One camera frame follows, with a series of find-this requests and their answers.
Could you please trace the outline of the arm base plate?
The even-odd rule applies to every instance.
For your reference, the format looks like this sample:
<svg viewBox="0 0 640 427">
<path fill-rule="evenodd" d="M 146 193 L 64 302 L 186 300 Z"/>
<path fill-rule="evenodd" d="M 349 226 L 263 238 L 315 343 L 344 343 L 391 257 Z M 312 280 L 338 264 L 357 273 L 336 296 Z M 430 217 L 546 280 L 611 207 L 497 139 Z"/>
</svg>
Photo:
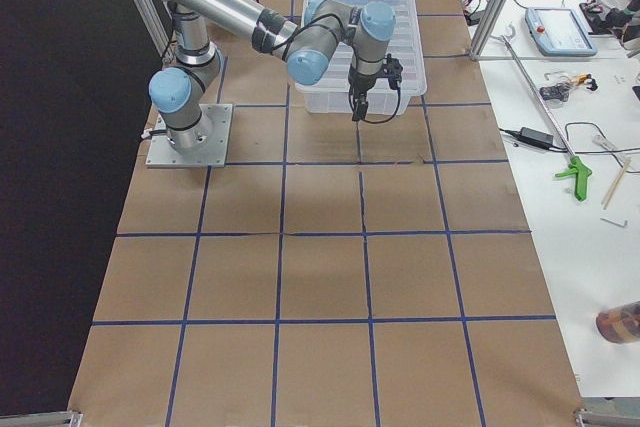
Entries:
<svg viewBox="0 0 640 427">
<path fill-rule="evenodd" d="M 169 129 L 160 114 L 149 138 L 148 168 L 223 168 L 226 165 L 233 104 L 201 103 L 199 123 L 185 131 Z"/>
</svg>

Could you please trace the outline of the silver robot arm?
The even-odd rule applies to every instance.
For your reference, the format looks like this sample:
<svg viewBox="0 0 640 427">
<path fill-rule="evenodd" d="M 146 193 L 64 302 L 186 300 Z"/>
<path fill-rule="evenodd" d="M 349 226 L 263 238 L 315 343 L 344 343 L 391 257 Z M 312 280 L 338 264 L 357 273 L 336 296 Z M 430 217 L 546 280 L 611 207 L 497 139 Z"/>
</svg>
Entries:
<svg viewBox="0 0 640 427">
<path fill-rule="evenodd" d="M 289 77 L 306 86 L 321 80 L 339 45 L 351 47 L 348 102 L 355 122 L 365 120 L 367 95 L 380 79 L 392 91 L 401 90 L 402 66 L 388 51 L 396 16 L 384 2 L 358 7 L 311 0 L 302 23 L 295 24 L 257 0 L 159 1 L 169 10 L 177 46 L 174 62 L 151 78 L 149 94 L 164 122 L 165 142 L 176 153 L 195 153 L 219 141 L 217 124 L 200 103 L 221 68 L 212 28 L 281 59 Z"/>
</svg>

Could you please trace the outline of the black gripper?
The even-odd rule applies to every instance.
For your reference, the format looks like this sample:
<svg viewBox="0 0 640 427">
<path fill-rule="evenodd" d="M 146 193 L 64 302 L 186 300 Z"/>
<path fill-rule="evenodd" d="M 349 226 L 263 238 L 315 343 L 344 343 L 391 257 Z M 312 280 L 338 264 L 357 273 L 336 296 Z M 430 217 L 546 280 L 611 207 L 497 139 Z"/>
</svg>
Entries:
<svg viewBox="0 0 640 427">
<path fill-rule="evenodd" d="M 365 73 L 368 66 L 378 67 L 374 73 Z M 378 79 L 386 79 L 389 88 L 393 91 L 401 91 L 403 67 L 397 58 L 387 54 L 380 62 L 368 62 L 355 54 L 352 65 L 349 67 L 348 82 L 349 94 L 352 101 L 352 120 L 365 121 L 368 111 L 367 92 L 371 90 Z"/>
</svg>

